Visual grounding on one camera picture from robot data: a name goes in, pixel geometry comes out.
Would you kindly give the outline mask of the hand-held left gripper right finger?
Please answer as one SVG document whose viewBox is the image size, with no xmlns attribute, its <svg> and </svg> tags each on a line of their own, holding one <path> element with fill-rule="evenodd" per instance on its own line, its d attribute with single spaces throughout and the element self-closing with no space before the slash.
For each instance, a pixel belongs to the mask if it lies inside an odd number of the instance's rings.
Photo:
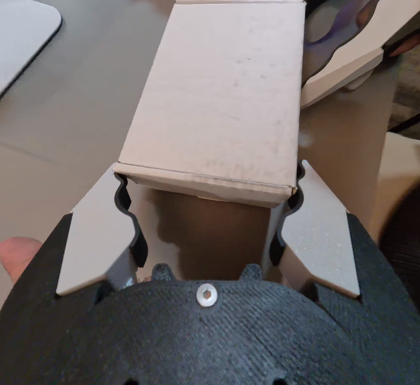
<svg viewBox="0 0 420 385">
<path fill-rule="evenodd" d="M 284 203 L 269 251 L 282 284 L 303 292 L 318 283 L 350 298 L 360 295 L 347 215 L 309 162 L 300 160 L 296 192 Z"/>
</svg>

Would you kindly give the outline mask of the white cardboard mailer box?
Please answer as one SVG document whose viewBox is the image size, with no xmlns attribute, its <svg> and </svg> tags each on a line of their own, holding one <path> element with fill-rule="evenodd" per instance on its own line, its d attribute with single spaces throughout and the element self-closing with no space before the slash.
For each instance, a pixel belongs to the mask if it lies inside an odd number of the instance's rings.
<svg viewBox="0 0 420 385">
<path fill-rule="evenodd" d="M 175 0 L 114 171 L 275 208 L 296 189 L 302 0 Z"/>
</svg>

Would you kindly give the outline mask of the person's black sweater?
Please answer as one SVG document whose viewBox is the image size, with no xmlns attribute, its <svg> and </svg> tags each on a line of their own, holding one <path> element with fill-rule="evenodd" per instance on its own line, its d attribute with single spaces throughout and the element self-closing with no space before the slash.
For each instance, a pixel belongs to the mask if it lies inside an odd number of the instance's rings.
<svg viewBox="0 0 420 385">
<path fill-rule="evenodd" d="M 413 187 L 385 225 L 379 248 L 420 308 L 420 186 Z"/>
</svg>

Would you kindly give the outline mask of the white stand with wooden board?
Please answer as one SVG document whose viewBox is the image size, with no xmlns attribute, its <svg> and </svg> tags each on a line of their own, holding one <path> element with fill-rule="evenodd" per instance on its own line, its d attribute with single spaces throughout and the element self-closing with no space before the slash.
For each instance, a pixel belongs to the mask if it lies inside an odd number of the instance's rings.
<svg viewBox="0 0 420 385">
<path fill-rule="evenodd" d="M 0 95 L 62 26 L 59 11 L 34 0 L 0 0 Z"/>
</svg>

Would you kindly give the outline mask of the grey desk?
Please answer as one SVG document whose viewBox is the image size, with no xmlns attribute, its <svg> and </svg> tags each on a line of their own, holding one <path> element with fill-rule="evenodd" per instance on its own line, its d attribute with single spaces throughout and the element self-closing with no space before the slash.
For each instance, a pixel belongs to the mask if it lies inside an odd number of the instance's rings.
<svg viewBox="0 0 420 385">
<path fill-rule="evenodd" d="M 174 0 L 40 0 L 57 36 L 1 99 L 1 241 L 44 242 L 118 160 Z M 129 182 L 148 264 L 237 278 L 259 263 L 270 210 Z"/>
</svg>

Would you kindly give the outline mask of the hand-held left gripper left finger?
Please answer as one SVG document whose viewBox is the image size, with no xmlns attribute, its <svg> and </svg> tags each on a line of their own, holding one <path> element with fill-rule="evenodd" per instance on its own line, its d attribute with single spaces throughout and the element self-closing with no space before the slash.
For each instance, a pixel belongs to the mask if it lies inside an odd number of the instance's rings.
<svg viewBox="0 0 420 385">
<path fill-rule="evenodd" d="M 148 245 L 130 212 L 128 179 L 113 163 L 76 204 L 56 286 L 65 296 L 101 281 L 114 290 L 137 284 Z"/>
</svg>

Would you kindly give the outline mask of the person's left hand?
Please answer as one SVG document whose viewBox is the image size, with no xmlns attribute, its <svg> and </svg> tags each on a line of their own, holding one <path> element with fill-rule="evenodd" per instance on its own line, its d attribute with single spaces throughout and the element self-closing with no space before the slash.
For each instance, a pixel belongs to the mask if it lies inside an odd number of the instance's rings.
<svg viewBox="0 0 420 385">
<path fill-rule="evenodd" d="M 13 284 L 40 250 L 42 242 L 27 237 L 13 237 L 0 243 L 0 262 Z"/>
</svg>

